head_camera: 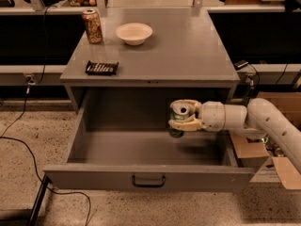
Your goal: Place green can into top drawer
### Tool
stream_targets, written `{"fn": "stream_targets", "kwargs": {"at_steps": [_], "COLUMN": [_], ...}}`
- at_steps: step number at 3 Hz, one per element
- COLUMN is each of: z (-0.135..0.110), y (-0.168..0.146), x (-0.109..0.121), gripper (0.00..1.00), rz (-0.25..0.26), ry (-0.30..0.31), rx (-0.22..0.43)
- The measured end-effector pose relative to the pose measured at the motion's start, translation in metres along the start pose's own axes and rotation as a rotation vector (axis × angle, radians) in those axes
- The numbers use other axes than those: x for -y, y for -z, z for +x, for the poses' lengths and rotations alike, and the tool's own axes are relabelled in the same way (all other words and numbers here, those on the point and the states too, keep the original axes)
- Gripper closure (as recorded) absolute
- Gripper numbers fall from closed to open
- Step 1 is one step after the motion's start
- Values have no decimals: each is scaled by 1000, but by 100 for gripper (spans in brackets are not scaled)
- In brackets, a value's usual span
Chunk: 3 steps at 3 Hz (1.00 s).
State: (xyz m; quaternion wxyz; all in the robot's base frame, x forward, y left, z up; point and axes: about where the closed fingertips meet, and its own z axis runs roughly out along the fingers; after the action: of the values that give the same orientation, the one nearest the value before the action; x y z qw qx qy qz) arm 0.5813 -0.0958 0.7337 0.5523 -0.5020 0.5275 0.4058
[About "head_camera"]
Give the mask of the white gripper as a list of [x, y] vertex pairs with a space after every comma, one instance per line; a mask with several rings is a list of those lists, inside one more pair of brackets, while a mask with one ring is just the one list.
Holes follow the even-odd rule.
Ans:
[[176, 100], [170, 104], [170, 108], [177, 115], [192, 115], [198, 112], [197, 120], [191, 121], [170, 120], [168, 124], [176, 130], [188, 132], [204, 129], [209, 132], [218, 132], [225, 125], [225, 107], [220, 102], [206, 102], [201, 104], [196, 100]]

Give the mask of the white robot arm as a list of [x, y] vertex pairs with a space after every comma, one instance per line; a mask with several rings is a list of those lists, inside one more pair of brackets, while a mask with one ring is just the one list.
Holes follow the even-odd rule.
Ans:
[[176, 131], [228, 130], [251, 139], [269, 136], [301, 172], [301, 132], [263, 98], [255, 98], [247, 106], [177, 100], [170, 104], [170, 109], [168, 124]]

